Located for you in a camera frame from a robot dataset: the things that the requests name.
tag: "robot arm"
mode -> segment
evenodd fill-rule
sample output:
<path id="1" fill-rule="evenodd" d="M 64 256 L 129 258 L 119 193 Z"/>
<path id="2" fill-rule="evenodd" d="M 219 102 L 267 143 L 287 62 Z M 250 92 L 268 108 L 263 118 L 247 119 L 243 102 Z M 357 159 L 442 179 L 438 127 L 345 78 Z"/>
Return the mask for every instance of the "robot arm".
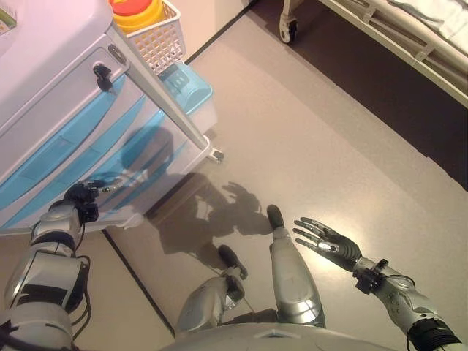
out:
<path id="1" fill-rule="evenodd" d="M 76 249 L 85 223 L 97 220 L 99 185 L 74 185 L 35 224 L 4 293 L 1 351 L 77 350 L 69 313 L 83 300 L 90 265 L 87 257 L 76 257 Z"/>
<path id="2" fill-rule="evenodd" d="M 434 304 L 416 290 L 408 276 L 388 267 L 387 260 L 375 263 L 360 258 L 352 275 L 358 279 L 356 287 L 365 294 L 373 293 L 384 304 L 388 315 L 417 350 L 465 350 Z"/>
<path id="3" fill-rule="evenodd" d="M 294 233 L 310 240 L 296 242 L 352 271 L 358 280 L 356 287 L 382 301 L 392 321 L 417 350 L 468 350 L 437 314 L 434 304 L 416 290 L 413 279 L 388 267 L 387 260 L 375 263 L 362 257 L 353 241 L 313 219 L 302 217 L 295 224 L 312 233 L 295 228 Z"/>

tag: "red lid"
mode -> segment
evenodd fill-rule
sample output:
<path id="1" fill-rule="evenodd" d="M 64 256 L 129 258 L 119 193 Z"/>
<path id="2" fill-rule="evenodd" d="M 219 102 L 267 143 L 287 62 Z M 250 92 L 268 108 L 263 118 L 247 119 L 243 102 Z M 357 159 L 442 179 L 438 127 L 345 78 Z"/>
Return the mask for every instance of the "red lid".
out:
<path id="1" fill-rule="evenodd" d="M 153 0 L 109 0 L 116 15 L 131 16 L 146 10 Z"/>

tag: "yellow container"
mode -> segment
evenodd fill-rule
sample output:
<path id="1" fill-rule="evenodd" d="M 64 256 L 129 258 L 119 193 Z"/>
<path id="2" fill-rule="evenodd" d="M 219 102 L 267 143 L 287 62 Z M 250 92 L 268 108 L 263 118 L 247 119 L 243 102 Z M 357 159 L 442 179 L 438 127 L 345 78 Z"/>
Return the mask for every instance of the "yellow container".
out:
<path id="1" fill-rule="evenodd" d="M 165 19 L 162 0 L 110 0 L 109 2 L 113 8 L 114 21 L 125 34 Z"/>

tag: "robot forearm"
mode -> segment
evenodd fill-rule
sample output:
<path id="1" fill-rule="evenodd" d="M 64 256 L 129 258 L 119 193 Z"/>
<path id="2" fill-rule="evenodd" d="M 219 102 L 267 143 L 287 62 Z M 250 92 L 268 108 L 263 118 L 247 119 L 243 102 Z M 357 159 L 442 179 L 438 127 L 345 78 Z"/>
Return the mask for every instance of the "robot forearm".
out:
<path id="1" fill-rule="evenodd" d="M 437 314 L 434 304 L 416 290 L 414 281 L 388 267 L 387 260 L 375 263 L 362 257 L 352 275 L 358 279 L 360 291 L 373 293 L 383 302 L 392 321 L 417 350 L 467 350 Z"/>
<path id="2" fill-rule="evenodd" d="M 75 350 L 68 314 L 83 299 L 90 268 L 75 252 L 84 224 L 97 219 L 98 194 L 94 183 L 76 184 L 34 226 L 5 290 L 0 350 Z"/>

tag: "metal pole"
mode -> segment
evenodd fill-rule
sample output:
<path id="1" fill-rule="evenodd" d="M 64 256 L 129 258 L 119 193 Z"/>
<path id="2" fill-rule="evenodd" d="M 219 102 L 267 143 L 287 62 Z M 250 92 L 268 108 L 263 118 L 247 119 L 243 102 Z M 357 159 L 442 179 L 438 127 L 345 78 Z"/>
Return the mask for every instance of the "metal pole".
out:
<path id="1" fill-rule="evenodd" d="M 137 48 L 124 36 L 120 28 L 113 22 L 106 34 L 130 61 L 127 75 L 131 77 L 138 88 L 152 102 L 158 105 L 200 150 L 205 150 L 208 146 L 206 139 L 192 121 L 187 118 L 187 114 L 172 98 L 164 87 L 164 84 L 162 84 L 150 66 L 143 60 Z"/>

